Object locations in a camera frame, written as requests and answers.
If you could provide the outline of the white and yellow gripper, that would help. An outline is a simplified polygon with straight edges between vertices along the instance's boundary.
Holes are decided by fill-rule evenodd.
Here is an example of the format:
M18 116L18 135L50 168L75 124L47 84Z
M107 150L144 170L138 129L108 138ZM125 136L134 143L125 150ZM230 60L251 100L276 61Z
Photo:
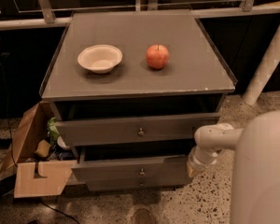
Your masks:
M217 163L217 159L224 153L223 149L204 149L194 147L187 160L187 171L190 178L205 172L210 166Z

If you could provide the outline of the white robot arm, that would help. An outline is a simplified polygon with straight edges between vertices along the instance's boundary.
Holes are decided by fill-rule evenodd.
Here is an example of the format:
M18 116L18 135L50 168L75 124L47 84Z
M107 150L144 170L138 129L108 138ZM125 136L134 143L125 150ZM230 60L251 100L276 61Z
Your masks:
M218 152L235 152L230 224L280 224L280 110L262 114L242 129L206 125L194 134L187 168L194 177L214 164Z

